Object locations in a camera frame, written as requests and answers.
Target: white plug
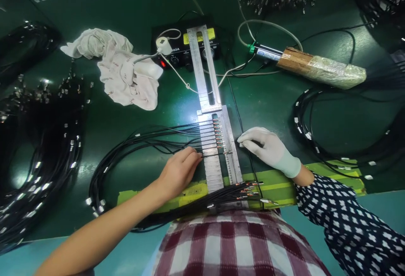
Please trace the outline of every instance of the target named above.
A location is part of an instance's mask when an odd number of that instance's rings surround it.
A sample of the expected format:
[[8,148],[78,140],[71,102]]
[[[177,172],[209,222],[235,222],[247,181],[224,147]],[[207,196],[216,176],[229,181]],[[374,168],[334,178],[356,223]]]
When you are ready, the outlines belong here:
[[156,47],[165,56],[172,53],[172,47],[170,46],[169,40],[166,37],[159,37],[156,40]]

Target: blue and white polka dot sleeve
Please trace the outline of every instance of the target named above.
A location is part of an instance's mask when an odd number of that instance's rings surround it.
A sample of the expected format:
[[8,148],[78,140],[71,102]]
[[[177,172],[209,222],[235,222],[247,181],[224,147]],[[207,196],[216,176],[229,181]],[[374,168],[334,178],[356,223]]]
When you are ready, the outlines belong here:
[[315,174],[313,184],[296,189],[300,212],[324,227],[325,241],[348,275],[405,275],[405,236],[360,206],[351,188]]

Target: forearm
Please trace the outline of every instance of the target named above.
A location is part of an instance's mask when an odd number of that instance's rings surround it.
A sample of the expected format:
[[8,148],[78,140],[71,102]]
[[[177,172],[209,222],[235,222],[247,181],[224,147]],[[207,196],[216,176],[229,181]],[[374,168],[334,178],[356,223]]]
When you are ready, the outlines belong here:
[[154,182],[75,232],[49,256],[35,276],[74,275],[99,264],[135,225],[166,202],[155,187]]
[[295,178],[292,178],[292,181],[298,186],[305,187],[313,183],[314,175],[309,169],[301,164],[300,172]]
[[300,212],[324,227],[325,241],[348,275],[400,275],[405,237],[359,205],[351,188],[319,175],[296,188]]

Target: black control box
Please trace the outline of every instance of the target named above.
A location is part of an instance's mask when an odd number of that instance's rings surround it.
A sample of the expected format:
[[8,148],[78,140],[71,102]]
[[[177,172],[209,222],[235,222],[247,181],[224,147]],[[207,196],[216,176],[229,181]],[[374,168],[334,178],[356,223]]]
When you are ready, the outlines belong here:
[[[170,39],[169,43],[173,51],[170,55],[165,56],[166,59],[172,64],[174,68],[186,67],[190,72],[194,71],[193,62],[190,55],[190,44],[187,34],[187,29],[198,27],[201,25],[206,25],[208,29],[208,36],[210,38],[211,54],[214,60],[220,58],[220,47],[219,47],[219,38],[217,35],[217,29],[213,23],[213,19],[210,16],[202,16],[190,20],[182,20],[173,24],[162,25],[159,27],[152,28],[152,41],[151,41],[151,54],[156,53],[156,39],[159,35],[168,29],[178,29],[181,31],[181,36],[178,39]],[[163,37],[176,38],[179,36],[177,31],[169,31],[162,35]],[[200,47],[201,59],[206,60],[206,51],[204,49],[203,38],[198,37],[198,43]],[[164,70],[171,69],[170,65],[158,55],[153,58],[153,61],[161,66]]]

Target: clear plastic wrap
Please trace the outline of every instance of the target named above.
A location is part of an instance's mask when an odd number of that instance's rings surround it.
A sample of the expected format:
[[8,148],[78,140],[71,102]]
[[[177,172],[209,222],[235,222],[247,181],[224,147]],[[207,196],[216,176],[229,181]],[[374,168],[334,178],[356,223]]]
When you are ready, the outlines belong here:
[[367,77],[364,68],[320,56],[314,56],[300,74],[341,89],[352,88],[364,82]]

